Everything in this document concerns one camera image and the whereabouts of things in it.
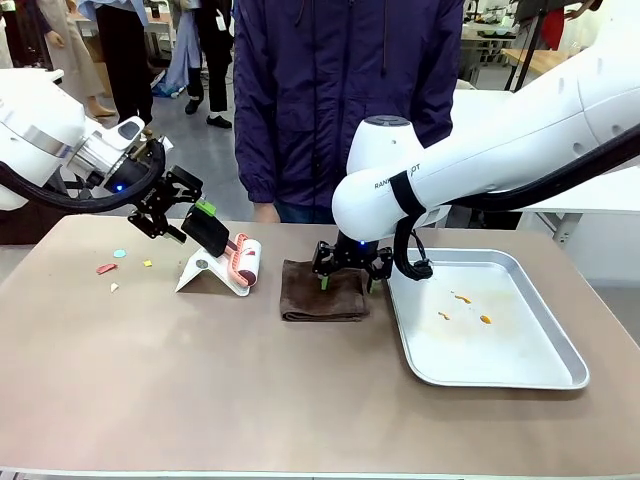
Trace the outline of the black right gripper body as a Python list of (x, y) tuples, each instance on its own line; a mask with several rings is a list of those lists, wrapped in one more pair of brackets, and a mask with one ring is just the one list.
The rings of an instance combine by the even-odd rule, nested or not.
[(345, 268), (372, 269), (379, 258), (378, 246), (378, 241), (354, 240), (339, 232), (336, 242), (332, 246), (329, 265), (334, 270)]

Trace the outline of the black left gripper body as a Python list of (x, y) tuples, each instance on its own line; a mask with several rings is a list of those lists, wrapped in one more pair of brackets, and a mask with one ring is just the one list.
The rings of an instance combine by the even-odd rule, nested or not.
[(107, 210), (136, 205), (161, 184), (165, 159), (122, 159), (107, 180)]

